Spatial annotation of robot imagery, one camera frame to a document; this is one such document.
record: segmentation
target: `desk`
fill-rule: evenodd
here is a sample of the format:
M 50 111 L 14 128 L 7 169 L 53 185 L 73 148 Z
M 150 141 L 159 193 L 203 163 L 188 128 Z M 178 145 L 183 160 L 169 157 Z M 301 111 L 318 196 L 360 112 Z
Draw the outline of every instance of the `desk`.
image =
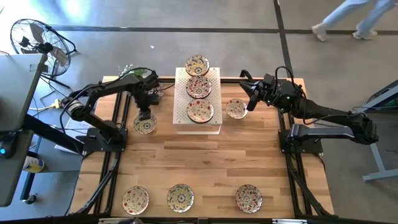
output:
M 115 78 L 104 77 L 104 82 Z M 303 79 L 295 78 L 295 82 L 304 87 Z M 115 98 L 99 99 L 96 115 L 111 119 Z M 222 83 L 223 125 L 219 135 L 176 134 L 172 125 L 174 88 L 165 91 L 159 106 L 151 107 L 157 118 L 156 129 L 139 134 L 132 126 L 137 116 L 132 101 L 126 125 L 129 137 L 121 156 L 111 216 L 130 216 L 122 208 L 122 197 L 130 187 L 141 185 L 150 197 L 141 217 L 294 217 L 285 157 L 279 149 L 277 110 L 258 103 L 244 119 L 235 120 L 224 111 L 232 98 L 249 100 L 238 84 Z M 81 208 L 97 187 L 103 157 L 103 152 L 94 152 L 83 161 L 71 212 Z M 322 163 L 311 154 L 302 157 L 309 189 L 333 213 Z M 175 184 L 187 184 L 194 191 L 195 201 L 188 212 L 175 213 L 166 204 L 167 192 Z M 236 206 L 234 195 L 243 184 L 255 185 L 261 191 L 263 206 L 257 213 L 246 214 Z M 299 190 L 298 195 L 303 204 Z M 107 196 L 105 189 L 101 208 Z
M 0 161 L 0 207 L 11 203 L 33 133 L 74 151 L 75 145 L 83 149 L 80 141 L 27 114 L 46 60 L 43 54 L 0 55 L 0 134 L 18 131 L 19 135 L 15 155 Z

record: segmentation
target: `light blue pants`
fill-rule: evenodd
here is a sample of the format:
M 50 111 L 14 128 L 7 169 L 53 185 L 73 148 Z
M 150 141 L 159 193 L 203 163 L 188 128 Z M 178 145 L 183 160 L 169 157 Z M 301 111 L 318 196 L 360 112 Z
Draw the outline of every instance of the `light blue pants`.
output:
M 328 27 L 334 26 L 338 21 L 342 20 L 348 14 L 352 13 L 359 7 L 367 4 L 371 0 L 346 0 L 337 9 L 335 9 L 328 17 L 323 20 L 323 23 Z M 367 18 L 362 20 L 357 26 L 358 34 L 365 37 L 369 35 L 369 31 L 374 27 L 376 22 L 388 10 L 394 8 L 396 0 L 376 0 L 377 3 L 374 9 L 370 11 Z

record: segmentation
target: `fan grille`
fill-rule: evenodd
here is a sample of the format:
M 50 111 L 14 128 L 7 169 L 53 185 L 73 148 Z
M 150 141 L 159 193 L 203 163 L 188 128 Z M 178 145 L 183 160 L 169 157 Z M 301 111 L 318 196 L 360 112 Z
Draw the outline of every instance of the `fan grille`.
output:
M 43 33 L 40 34 L 37 30 L 31 29 L 31 24 L 41 28 Z M 37 39 L 40 40 L 40 36 L 43 39 L 43 43 L 37 41 Z M 29 40 L 29 45 L 26 47 L 23 43 L 21 43 L 24 37 Z M 48 59 L 45 64 L 48 66 L 49 70 L 48 72 L 42 72 L 44 75 L 62 75 L 70 66 L 70 51 L 65 41 L 59 35 L 57 35 L 49 25 L 44 24 L 43 22 L 33 19 L 18 20 L 11 27 L 10 40 L 12 47 L 17 54 L 22 54 L 21 49 L 37 50 L 37 46 L 44 43 L 50 43 L 53 47 L 57 47 L 65 53 L 58 54 L 57 51 L 53 50 L 52 54 L 51 52 L 47 54 Z M 64 58 L 65 64 L 63 65 L 63 63 L 60 63 L 53 54 L 58 58 L 64 58 L 66 56 L 66 58 Z

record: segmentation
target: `person's legs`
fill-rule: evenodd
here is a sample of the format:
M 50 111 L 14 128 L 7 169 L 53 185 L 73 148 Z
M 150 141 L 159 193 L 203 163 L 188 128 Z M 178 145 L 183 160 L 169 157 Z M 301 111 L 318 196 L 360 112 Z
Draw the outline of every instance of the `person's legs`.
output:
M 396 6 L 396 0 L 377 0 L 374 9 L 369 13 L 367 18 L 361 21 L 357 26 L 357 31 L 353 34 L 357 39 L 371 39 L 377 33 L 372 32 L 372 28 L 378 20 L 386 13 Z
M 326 30 L 333 27 L 338 21 L 352 13 L 358 7 L 368 3 L 369 0 L 346 0 L 337 7 L 323 22 L 312 27 L 313 33 L 320 41 L 326 41 Z

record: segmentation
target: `floral plate pattern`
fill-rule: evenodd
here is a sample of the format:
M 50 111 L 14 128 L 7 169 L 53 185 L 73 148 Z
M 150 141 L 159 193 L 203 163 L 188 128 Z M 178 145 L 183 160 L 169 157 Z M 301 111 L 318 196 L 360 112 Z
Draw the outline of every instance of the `floral plate pattern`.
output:
M 242 119 L 248 113 L 246 103 L 241 99 L 229 100 L 226 104 L 225 110 L 226 113 L 234 119 Z
M 187 71 L 190 76 L 206 75 L 209 69 L 210 63 L 205 56 L 192 56 L 185 63 L 185 71 Z
M 211 92 L 211 82 L 206 77 L 191 77 L 185 88 L 192 98 L 203 99 Z
M 246 213 L 254 213 L 261 208 L 262 197 L 260 190 L 253 185 L 240 186 L 236 191 L 235 201 L 239 209 Z
M 139 116 L 137 116 L 134 120 L 134 129 L 140 134 L 149 134 L 156 127 L 156 118 L 155 115 L 150 114 L 150 119 L 145 121 L 140 121 Z
M 141 186 L 134 186 L 123 195 L 122 206 L 124 211 L 130 215 L 141 214 L 148 207 L 149 194 Z
M 167 205 L 177 213 L 188 211 L 193 205 L 193 190 L 186 184 L 174 185 L 167 194 Z
M 191 121 L 203 124 L 212 119 L 214 107 L 204 99 L 192 100 L 187 106 L 187 114 Z

